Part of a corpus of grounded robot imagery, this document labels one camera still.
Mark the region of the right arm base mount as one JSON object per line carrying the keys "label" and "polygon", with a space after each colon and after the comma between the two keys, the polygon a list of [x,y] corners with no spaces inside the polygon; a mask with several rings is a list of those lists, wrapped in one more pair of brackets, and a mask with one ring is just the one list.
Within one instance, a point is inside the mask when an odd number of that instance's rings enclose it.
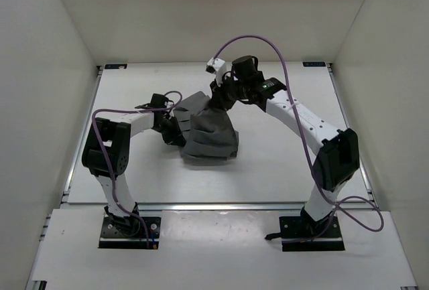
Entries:
{"label": "right arm base mount", "polygon": [[280,238],[283,252],[344,251],[345,244],[339,220],[334,216],[321,226],[312,228],[301,216],[280,216],[280,231],[270,233],[265,239]]}

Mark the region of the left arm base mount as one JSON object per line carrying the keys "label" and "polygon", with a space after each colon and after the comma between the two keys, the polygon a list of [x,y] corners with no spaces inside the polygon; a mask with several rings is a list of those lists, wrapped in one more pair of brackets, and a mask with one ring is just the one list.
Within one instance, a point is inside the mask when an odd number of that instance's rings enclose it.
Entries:
{"label": "left arm base mount", "polygon": [[99,236],[99,248],[104,249],[137,249],[157,250],[161,232],[162,218],[159,216],[142,216],[147,230],[141,220],[133,217],[115,216],[105,206],[105,216]]}

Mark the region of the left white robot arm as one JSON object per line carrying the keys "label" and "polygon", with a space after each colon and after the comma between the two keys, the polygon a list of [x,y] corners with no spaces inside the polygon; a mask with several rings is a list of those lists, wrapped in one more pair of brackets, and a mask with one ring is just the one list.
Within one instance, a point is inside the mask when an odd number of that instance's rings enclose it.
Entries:
{"label": "left white robot arm", "polygon": [[131,138],[153,130],[161,134],[165,144],[184,146],[186,141],[172,114],[173,108],[169,98],[157,94],[153,102],[132,111],[101,108],[92,114],[82,164],[101,184],[108,203],[105,211],[117,220],[123,234],[135,234],[140,227],[136,203],[125,178]]}

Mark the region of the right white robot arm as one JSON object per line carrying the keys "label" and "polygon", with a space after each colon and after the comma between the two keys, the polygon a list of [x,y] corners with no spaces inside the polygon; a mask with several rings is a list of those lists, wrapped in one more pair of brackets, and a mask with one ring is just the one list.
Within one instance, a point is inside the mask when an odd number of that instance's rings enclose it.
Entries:
{"label": "right white robot arm", "polygon": [[227,111],[237,101],[254,104],[301,137],[304,152],[316,156],[310,163],[314,187],[301,210],[300,228],[307,236],[317,236],[324,230],[324,221],[333,212],[339,192],[360,168],[356,132],[323,121],[276,78],[243,82],[228,77],[221,82],[213,80],[210,89],[213,106]]}

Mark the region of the grey pleated skirt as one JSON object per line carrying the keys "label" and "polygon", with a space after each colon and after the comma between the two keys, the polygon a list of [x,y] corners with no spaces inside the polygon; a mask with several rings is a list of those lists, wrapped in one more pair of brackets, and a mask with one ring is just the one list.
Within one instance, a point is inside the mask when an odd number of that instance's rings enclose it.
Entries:
{"label": "grey pleated skirt", "polygon": [[238,154],[239,132],[227,112],[210,108],[209,101],[210,97],[199,91],[173,110],[185,140],[180,154],[188,162],[215,164]]}

